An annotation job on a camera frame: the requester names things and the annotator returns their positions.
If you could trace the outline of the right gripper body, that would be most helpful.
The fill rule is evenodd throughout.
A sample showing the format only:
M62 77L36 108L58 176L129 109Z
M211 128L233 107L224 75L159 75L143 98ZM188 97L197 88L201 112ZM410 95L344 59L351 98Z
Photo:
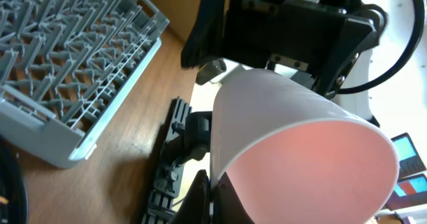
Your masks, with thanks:
M338 94L359 55L378 46L388 22L377 5L304 0L230 0L222 57L265 69L285 65L311 75L312 91Z

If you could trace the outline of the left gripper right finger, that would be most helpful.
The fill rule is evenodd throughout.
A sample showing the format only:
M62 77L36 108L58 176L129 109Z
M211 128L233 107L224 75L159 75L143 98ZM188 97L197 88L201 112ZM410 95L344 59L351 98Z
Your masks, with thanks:
M213 224L254 224L227 173L213 190Z

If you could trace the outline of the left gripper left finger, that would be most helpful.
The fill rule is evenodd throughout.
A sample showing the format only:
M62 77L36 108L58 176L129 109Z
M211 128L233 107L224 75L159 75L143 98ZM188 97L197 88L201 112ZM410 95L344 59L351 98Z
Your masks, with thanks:
M210 183L206 170L199 170L170 224L209 223Z

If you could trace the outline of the pink cup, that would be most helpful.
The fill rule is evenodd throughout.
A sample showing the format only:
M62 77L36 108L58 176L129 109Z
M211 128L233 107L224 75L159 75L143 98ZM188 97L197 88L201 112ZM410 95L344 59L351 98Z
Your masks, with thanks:
M227 176L255 223L365 223L399 172L379 128L265 69L220 87L210 157L212 183Z

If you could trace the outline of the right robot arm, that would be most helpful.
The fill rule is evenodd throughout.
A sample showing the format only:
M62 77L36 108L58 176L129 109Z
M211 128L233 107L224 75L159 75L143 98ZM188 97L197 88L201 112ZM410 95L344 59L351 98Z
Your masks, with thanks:
M267 69L373 121L370 93L411 62L426 0L200 0L181 66Z

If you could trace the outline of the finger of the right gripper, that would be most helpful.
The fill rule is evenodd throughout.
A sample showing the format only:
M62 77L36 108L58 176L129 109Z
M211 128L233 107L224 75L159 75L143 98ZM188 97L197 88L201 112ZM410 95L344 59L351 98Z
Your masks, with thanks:
M181 51L181 67L192 69L221 57L225 0L200 0L197 17Z

